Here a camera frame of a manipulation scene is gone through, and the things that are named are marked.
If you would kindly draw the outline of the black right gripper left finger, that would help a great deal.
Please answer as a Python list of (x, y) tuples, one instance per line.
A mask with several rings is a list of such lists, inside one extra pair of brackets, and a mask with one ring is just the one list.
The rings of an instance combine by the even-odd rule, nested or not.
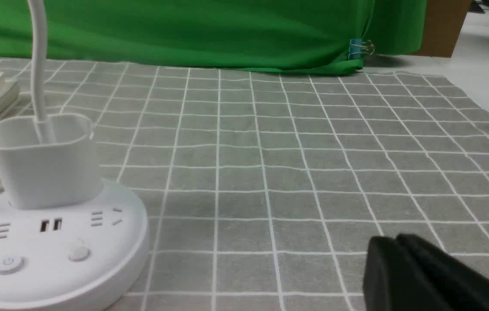
[(367, 311), (446, 311), (438, 293), (414, 258), (393, 238), (369, 240), (363, 276)]

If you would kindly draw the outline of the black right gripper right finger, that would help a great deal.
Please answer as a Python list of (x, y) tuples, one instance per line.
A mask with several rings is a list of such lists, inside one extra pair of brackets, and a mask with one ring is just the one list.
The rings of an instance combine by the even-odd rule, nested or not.
[(399, 234), (396, 239), (455, 311), (489, 311), (489, 278), (420, 236)]

